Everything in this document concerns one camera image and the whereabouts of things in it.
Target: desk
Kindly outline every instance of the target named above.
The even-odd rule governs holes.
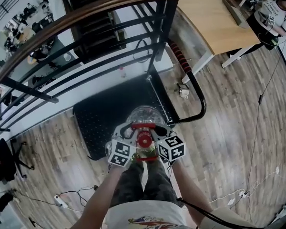
[[[25,27],[18,41],[21,43],[25,43],[28,39],[30,39],[35,32],[30,27]]]
[[[215,55],[242,48],[222,64],[225,68],[253,45],[260,43],[251,28],[239,27],[222,0],[179,0],[177,12],[199,36],[206,52],[192,68],[200,71]]]

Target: hand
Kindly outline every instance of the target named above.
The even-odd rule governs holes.
[[[270,22],[269,19],[267,19],[267,20],[264,20],[264,21],[263,21],[263,24],[264,24],[265,26],[268,26],[268,25],[269,25],[269,22]]]

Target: black cable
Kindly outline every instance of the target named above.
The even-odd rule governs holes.
[[[270,80],[268,81],[268,83],[267,83],[267,85],[266,85],[266,87],[265,87],[265,89],[264,89],[264,91],[263,91],[262,95],[264,95],[264,93],[265,93],[265,91],[266,91],[266,89],[267,89],[267,87],[268,87],[269,83],[270,83],[270,82],[271,82],[271,80],[272,80],[272,77],[274,76],[274,74],[275,74],[275,72],[276,72],[276,68],[278,67],[278,64],[280,63],[280,60],[281,60],[282,53],[283,53],[283,51],[284,51],[285,45],[286,45],[286,40],[284,41],[284,46],[283,46],[283,49],[282,49],[282,51],[281,51],[281,53],[280,53],[280,56],[279,56],[279,58],[278,58],[278,61],[277,61],[276,67],[275,67],[275,69],[273,70],[273,73],[272,73],[272,75],[271,75],[271,77],[270,77]]]
[[[232,229],[256,229],[255,227],[240,226],[240,225],[236,225],[236,224],[224,221],[224,220],[220,219],[219,217],[217,217],[217,216],[215,216],[215,215],[205,211],[204,209],[184,201],[182,198],[178,198],[177,200],[183,202],[184,204],[187,204],[187,205],[193,207],[194,209],[196,209],[198,212],[200,212],[204,216],[208,217],[209,219],[211,219],[211,220],[213,220],[213,221],[215,221],[218,224],[221,224],[223,226],[226,226],[226,227],[229,227],[229,228],[232,228]]]
[[[269,81],[268,81],[268,83],[267,83],[265,89],[263,90],[263,93],[259,96],[258,108],[257,108],[256,127],[255,127],[255,137],[254,137],[254,143],[253,143],[253,150],[252,150],[252,156],[251,156],[251,165],[250,165],[250,171],[249,171],[249,176],[248,176],[248,182],[247,182],[246,192],[248,192],[249,179],[250,179],[251,170],[252,170],[252,161],[253,161],[253,155],[254,155],[254,150],[255,150],[255,141],[256,141],[257,125],[258,125],[258,117],[259,117],[259,106],[260,106],[260,104],[262,103],[262,100],[263,100],[263,97],[264,97],[264,93],[265,93],[265,91],[267,90],[267,87],[269,86],[269,84],[270,84],[270,82],[271,82],[271,80],[272,80],[272,78],[273,78],[273,76],[274,76],[274,74],[275,74],[275,72],[276,72],[276,69],[277,69],[277,67],[278,67],[278,65],[279,65],[279,63],[280,63],[280,60],[281,60],[282,53],[283,53],[283,51],[284,51],[285,45],[286,45],[286,40],[284,41],[284,46],[283,46],[283,49],[282,49],[282,51],[281,51],[281,53],[280,53],[280,56],[279,56],[279,58],[278,58],[277,64],[276,64],[276,66],[275,66],[275,69],[273,70],[272,75],[271,75],[271,77],[270,77],[270,79],[269,79]]]
[[[85,200],[78,191],[67,191],[67,192],[63,192],[60,193],[58,196],[60,196],[61,194],[66,194],[66,193],[76,193],[79,197],[80,197],[80,203],[83,207],[85,207],[85,205],[83,205],[82,200],[84,200],[87,203],[87,200]]]
[[[249,179],[250,179],[251,170],[252,170],[253,154],[254,154],[254,150],[255,150],[255,141],[256,141],[256,136],[257,136],[256,134],[257,134],[257,125],[258,125],[258,117],[259,117],[259,106],[260,106],[260,103],[258,104],[258,107],[257,107],[257,118],[256,118],[256,125],[255,125],[255,135],[254,135],[253,150],[252,150],[252,155],[251,155],[251,165],[250,165],[250,170],[249,170],[249,176],[248,176],[246,192],[248,192]]]
[[[235,203],[230,209],[232,209],[235,205],[237,205],[237,204],[239,203],[239,201],[243,198],[243,196],[244,196],[244,195],[242,195],[242,196],[240,197],[240,199],[238,200],[238,202]]]
[[[62,206],[62,205],[52,204],[52,203],[49,203],[49,202],[47,202],[47,201],[43,201],[43,200],[31,198],[31,197],[29,197],[29,196],[27,196],[27,195],[22,194],[22,193],[19,192],[19,191],[15,191],[15,192],[19,193],[20,195],[22,195],[22,196],[24,196],[24,197],[27,197],[27,198],[30,199],[30,200],[35,200],[35,201],[42,202],[42,203],[46,203],[46,204],[49,204],[49,205],[55,205],[55,206],[57,206],[57,207],[61,207],[61,206]]]
[[[96,189],[98,188],[97,185],[94,185],[93,187],[91,188],[81,188],[77,191],[67,191],[67,192],[62,192],[60,193],[58,196],[60,196],[61,194],[67,194],[67,193],[76,193],[79,197],[80,197],[80,203],[83,207],[85,207],[85,205],[82,204],[82,200],[84,200],[86,203],[87,203],[87,200],[84,199],[81,195],[80,195],[80,191],[86,191],[86,190],[91,190],[91,189],[94,189],[94,191],[96,191]]]
[[[136,45],[135,49],[138,49],[138,48],[139,48],[139,45],[140,45],[141,42],[144,43],[145,47],[148,46],[148,45],[147,45],[147,42],[146,42],[144,39],[140,39],[140,40],[138,41],[138,44]],[[147,58],[147,59],[145,59],[145,60],[143,60],[143,61],[138,61],[138,62],[139,62],[139,63],[144,63],[144,62],[146,62],[147,60],[149,60],[149,59]]]

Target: black chair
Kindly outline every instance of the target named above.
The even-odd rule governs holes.
[[[27,143],[26,143],[26,142],[22,142],[22,143],[20,144],[19,149],[15,152],[14,143],[16,143],[16,142],[17,142],[16,139],[12,139],[12,140],[10,141],[10,146],[11,146],[11,151],[12,151],[12,153],[13,153],[14,162],[15,162],[15,164],[16,164],[17,169],[19,170],[19,173],[20,173],[21,177],[22,177],[22,178],[27,178],[27,175],[23,175],[23,174],[22,174],[20,165],[26,167],[26,168],[29,169],[29,170],[34,170],[35,167],[34,167],[34,166],[28,166],[27,164],[23,163],[23,162],[19,159],[20,151],[22,150],[22,147],[23,147],[23,146],[26,146],[26,145],[27,145]]]
[[[15,152],[13,146],[15,140],[13,139],[10,143],[12,153],[10,152],[9,146],[7,145],[5,140],[0,140],[0,181],[6,180],[7,182],[9,182],[15,179],[14,174],[16,173],[16,167],[18,168],[21,177],[26,178],[27,176],[22,174],[20,165],[25,166],[26,168],[31,170],[34,169],[34,166],[28,166],[19,159],[19,153],[21,151],[21,148],[23,145],[26,145],[26,143],[22,143],[17,152]]]

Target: person in white shirt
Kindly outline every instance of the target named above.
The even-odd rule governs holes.
[[[71,229],[100,229],[105,216],[108,229],[189,229],[181,209],[183,204],[177,200],[162,161],[147,161],[147,168],[148,180],[143,191],[141,161],[134,161],[127,170],[113,166]],[[172,169],[184,201],[230,223],[254,227],[227,208],[213,210],[180,159],[172,164]],[[199,228],[227,228],[193,207],[187,208]]]
[[[254,45],[244,54],[251,53],[263,45],[269,50],[273,49],[278,45],[278,38],[286,36],[286,0],[258,1],[255,13],[247,19],[247,23],[261,43]],[[228,55],[231,57],[239,50],[229,51]]]

